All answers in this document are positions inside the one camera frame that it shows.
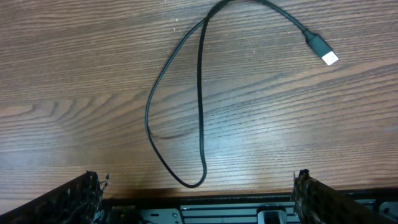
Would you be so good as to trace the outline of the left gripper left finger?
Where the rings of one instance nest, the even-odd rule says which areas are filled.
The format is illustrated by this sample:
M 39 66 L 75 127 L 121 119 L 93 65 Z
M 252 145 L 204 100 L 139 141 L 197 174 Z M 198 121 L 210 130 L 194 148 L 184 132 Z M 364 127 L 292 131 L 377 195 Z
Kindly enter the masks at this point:
M 108 176 L 101 181 L 96 172 L 87 171 L 56 189 L 2 214 L 1 224 L 98 223 L 104 216 L 101 203 L 108 185 Z

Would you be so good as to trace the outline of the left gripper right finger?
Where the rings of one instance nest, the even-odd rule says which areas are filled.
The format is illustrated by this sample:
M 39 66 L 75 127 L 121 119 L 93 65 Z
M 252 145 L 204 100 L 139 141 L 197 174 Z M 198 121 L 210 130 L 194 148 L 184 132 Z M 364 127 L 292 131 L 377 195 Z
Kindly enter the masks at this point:
M 294 213 L 305 224 L 389 224 L 394 221 L 310 176 L 307 169 L 294 177 Z

